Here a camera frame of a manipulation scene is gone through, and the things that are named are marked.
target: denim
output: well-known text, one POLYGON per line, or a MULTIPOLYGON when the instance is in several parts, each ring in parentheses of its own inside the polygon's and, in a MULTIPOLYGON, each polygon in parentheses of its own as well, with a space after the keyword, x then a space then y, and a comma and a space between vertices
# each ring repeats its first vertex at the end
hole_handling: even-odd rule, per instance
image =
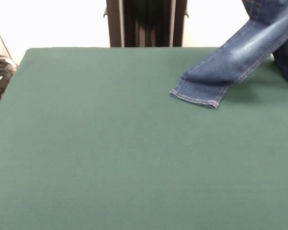
POLYGON ((242 0, 247 23, 180 78, 170 95, 217 109, 231 84, 241 83, 271 54, 288 81, 288 0, 242 0))

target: black cable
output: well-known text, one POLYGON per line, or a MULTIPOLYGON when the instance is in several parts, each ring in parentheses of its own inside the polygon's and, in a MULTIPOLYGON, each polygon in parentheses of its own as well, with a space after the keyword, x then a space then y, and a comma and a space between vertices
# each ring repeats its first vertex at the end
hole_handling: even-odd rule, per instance
POLYGON ((2 42, 2 44, 3 44, 3 46, 4 46, 4 48, 5 48, 6 52, 8 53, 9 58, 12 59, 11 54, 10 54, 8 48, 6 47, 6 45, 5 45, 5 43, 4 43, 3 39, 2 39, 1 34, 0 34, 0 40, 1 40, 1 42, 2 42))

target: white wall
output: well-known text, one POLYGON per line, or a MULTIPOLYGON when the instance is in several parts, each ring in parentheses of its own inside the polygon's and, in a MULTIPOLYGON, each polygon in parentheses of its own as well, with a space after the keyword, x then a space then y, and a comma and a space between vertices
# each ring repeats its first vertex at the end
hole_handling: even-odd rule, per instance
MULTIPOLYGON (((18 63, 30 47, 109 47, 105 7, 106 0, 0 0, 0 33, 18 63)), ((248 19, 240 0, 189 0, 188 12, 183 46, 220 46, 248 19)))

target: green table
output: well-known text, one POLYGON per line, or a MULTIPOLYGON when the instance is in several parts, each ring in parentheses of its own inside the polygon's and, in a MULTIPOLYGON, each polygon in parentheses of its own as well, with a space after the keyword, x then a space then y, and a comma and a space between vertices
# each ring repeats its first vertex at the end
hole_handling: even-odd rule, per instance
POLYGON ((288 84, 169 96, 212 49, 30 49, 0 104, 0 230, 288 230, 288 84))

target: dark device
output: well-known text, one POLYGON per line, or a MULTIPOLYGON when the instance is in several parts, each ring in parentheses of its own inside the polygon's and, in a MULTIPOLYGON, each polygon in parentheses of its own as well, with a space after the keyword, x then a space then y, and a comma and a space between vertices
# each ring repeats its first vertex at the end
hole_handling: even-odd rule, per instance
POLYGON ((187 0, 107 0, 111 47, 181 46, 187 0))

